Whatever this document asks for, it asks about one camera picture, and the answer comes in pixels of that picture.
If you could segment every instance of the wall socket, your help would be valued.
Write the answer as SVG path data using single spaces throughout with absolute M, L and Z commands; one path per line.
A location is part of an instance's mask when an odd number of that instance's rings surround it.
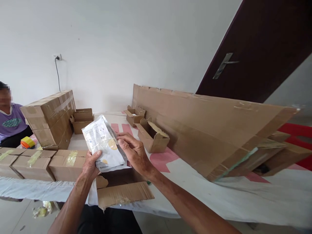
M 55 58 L 56 57 L 59 57 L 59 59 L 57 59 L 56 61 L 61 61 L 62 60 L 62 55 L 61 54 L 52 54 L 52 59 L 53 59 L 53 61 L 55 61 Z

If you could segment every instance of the table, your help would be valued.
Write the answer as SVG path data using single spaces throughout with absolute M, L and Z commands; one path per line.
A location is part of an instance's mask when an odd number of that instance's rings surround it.
M 106 119 L 116 132 L 129 132 L 138 139 L 136 128 L 123 112 L 106 112 Z M 73 135 L 70 150 L 87 149 L 83 135 Z M 180 159 L 169 148 L 165 153 L 149 154 L 149 159 L 167 178 L 194 195 L 227 220 L 289 225 L 312 228 L 312 172 L 293 165 L 270 177 L 250 173 L 246 177 L 223 178 L 211 183 Z M 64 202 L 74 182 L 44 182 L 0 177 L 0 196 Z M 153 200 L 114 206 L 178 218 L 170 202 L 152 184 Z M 93 182 L 86 204 L 97 205 Z

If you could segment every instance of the purple shirt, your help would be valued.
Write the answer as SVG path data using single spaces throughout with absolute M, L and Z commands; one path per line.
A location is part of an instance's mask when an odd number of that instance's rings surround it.
M 25 123 L 25 117 L 19 109 L 22 105 L 11 104 L 11 114 L 5 114 L 0 110 L 0 142 L 7 137 L 16 135 L 24 131 L 28 125 Z

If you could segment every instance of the door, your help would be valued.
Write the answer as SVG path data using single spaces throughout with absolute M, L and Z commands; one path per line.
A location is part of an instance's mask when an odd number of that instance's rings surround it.
M 243 0 L 196 94 L 264 102 L 312 52 L 311 6 Z

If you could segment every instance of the cable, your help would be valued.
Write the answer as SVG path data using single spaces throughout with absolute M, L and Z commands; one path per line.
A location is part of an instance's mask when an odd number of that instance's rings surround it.
M 56 56 L 56 57 L 55 57 L 56 72 L 58 73 L 59 71 L 58 71 L 58 66 L 56 65 L 56 60 L 59 60 L 59 56 Z

